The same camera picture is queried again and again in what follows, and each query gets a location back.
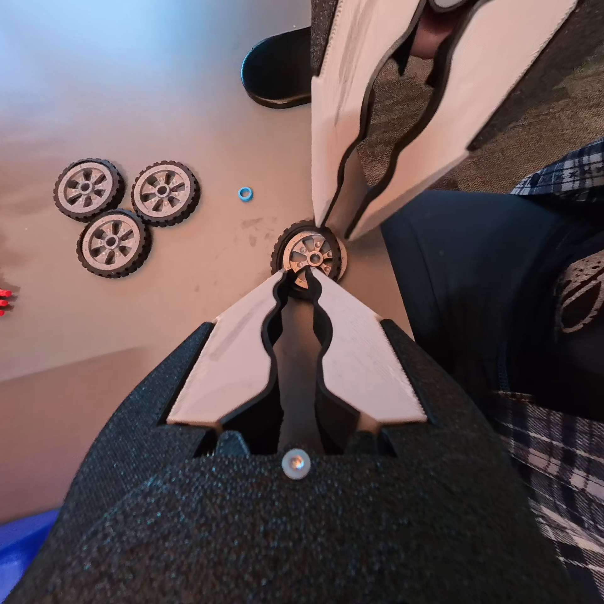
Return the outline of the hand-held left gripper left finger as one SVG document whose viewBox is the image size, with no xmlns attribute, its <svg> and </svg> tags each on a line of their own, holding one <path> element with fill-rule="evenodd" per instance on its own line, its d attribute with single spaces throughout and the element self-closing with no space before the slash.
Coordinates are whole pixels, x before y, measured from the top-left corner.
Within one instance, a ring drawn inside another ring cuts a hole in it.
<svg viewBox="0 0 604 604">
<path fill-rule="evenodd" d="M 252 454 L 277 452 L 284 413 L 273 348 L 288 292 L 289 273 L 279 270 L 214 320 L 168 424 L 237 431 Z"/>
</svg>

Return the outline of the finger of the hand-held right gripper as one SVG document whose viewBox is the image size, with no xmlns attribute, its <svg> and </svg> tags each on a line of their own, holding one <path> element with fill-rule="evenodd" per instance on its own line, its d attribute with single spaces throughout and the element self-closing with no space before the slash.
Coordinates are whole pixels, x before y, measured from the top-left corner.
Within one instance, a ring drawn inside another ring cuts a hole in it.
<svg viewBox="0 0 604 604">
<path fill-rule="evenodd" d="M 469 155 L 473 139 L 577 7 L 577 1 L 486 1 L 454 42 L 443 92 L 404 143 L 385 188 L 375 187 L 344 238 L 374 229 Z"/>
<path fill-rule="evenodd" d="M 413 32 L 425 1 L 338 1 L 311 93 L 311 185 L 315 223 L 324 226 L 362 140 L 373 82 Z"/>
</svg>

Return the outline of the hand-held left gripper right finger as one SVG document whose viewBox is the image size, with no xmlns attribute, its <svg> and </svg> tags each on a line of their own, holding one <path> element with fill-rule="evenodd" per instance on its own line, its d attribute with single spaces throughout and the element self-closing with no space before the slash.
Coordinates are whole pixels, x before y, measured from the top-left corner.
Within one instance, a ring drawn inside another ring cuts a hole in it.
<svg viewBox="0 0 604 604">
<path fill-rule="evenodd" d="M 319 270 L 307 270 L 316 367 L 315 417 L 327 454 L 342 454 L 353 434 L 426 423 L 382 318 Z"/>
</svg>

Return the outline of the grey toy wheel black tyre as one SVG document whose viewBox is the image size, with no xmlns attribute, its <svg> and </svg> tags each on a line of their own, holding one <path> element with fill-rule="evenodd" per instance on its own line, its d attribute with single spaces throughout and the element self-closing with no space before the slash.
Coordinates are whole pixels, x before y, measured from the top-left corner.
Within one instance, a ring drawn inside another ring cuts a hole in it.
<svg viewBox="0 0 604 604">
<path fill-rule="evenodd" d="M 199 200 L 198 180 L 187 166 L 176 161 L 163 160 L 147 166 L 132 185 L 133 210 L 150 227 L 182 223 Z"/>
<path fill-rule="evenodd" d="M 104 278 L 122 278 L 143 265 L 151 247 L 152 234 L 139 216 L 115 209 L 87 224 L 76 249 L 87 271 Z"/>
<path fill-rule="evenodd" d="M 313 220 L 291 224 L 278 238 L 271 254 L 271 274 L 291 270 L 296 279 L 291 298 L 308 300 L 306 267 L 317 268 L 332 280 L 339 281 L 347 268 L 344 243 L 328 227 L 318 227 Z"/>
<path fill-rule="evenodd" d="M 64 215 L 89 222 L 116 209 L 124 193 L 124 179 L 114 164 L 105 159 L 85 158 L 71 163 L 59 175 L 54 201 Z"/>
</svg>

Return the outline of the person's right hand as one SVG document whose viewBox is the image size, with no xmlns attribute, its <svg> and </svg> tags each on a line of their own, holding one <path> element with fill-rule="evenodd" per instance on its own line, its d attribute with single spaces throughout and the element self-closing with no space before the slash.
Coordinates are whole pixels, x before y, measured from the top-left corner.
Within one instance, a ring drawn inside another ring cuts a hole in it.
<svg viewBox="0 0 604 604">
<path fill-rule="evenodd" d="M 441 43 L 451 34 L 458 19 L 458 11 L 436 12 L 430 6 L 423 11 L 410 55 L 420 59 L 433 59 Z"/>
</svg>

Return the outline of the black desk clamp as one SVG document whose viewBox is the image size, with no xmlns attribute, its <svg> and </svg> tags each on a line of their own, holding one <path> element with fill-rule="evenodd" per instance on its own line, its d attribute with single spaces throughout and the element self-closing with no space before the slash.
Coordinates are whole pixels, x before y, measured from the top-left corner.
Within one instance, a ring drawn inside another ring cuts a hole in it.
<svg viewBox="0 0 604 604">
<path fill-rule="evenodd" d="M 243 60 L 241 81 L 248 96 L 272 109 L 288 109 L 311 102 L 311 28 L 268 37 Z"/>
</svg>

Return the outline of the person's dark trousers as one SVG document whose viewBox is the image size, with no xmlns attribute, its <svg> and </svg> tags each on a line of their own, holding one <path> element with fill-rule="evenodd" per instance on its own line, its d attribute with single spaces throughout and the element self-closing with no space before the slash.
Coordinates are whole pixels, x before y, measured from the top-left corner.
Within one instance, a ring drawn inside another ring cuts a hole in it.
<svg viewBox="0 0 604 604">
<path fill-rule="evenodd" d="M 416 343 L 486 411 L 508 386 L 514 322 L 539 322 L 588 223 L 528 197 L 429 190 L 381 224 Z"/>
</svg>

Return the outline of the person's plaid shirt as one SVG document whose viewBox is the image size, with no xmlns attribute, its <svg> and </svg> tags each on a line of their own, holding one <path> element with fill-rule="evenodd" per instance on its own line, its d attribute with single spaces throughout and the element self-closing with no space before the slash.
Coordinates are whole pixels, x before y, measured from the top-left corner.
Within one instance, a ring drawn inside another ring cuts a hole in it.
<svg viewBox="0 0 604 604">
<path fill-rule="evenodd" d="M 603 230 L 603 137 L 525 176 L 510 194 Z M 509 386 L 494 426 L 528 492 L 538 525 L 590 603 L 603 603 L 603 422 L 547 409 Z"/>
</svg>

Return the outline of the person's dark printed t-shirt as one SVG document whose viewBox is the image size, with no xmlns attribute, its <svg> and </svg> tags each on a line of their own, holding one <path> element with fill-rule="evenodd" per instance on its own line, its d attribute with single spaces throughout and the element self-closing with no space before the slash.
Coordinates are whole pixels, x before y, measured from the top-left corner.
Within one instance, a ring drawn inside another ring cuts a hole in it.
<svg viewBox="0 0 604 604">
<path fill-rule="evenodd" d="M 547 409 L 603 421 L 603 230 L 569 234 L 519 295 L 506 385 Z"/>
</svg>

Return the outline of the blue plastic bin white tag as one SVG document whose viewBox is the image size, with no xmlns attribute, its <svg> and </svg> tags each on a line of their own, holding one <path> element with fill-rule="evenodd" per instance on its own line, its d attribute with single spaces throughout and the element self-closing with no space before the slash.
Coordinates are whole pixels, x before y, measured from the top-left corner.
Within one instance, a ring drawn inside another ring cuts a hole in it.
<svg viewBox="0 0 604 604">
<path fill-rule="evenodd" d="M 59 514 L 59 509 L 1 524 L 1 602 L 25 573 Z"/>
</svg>

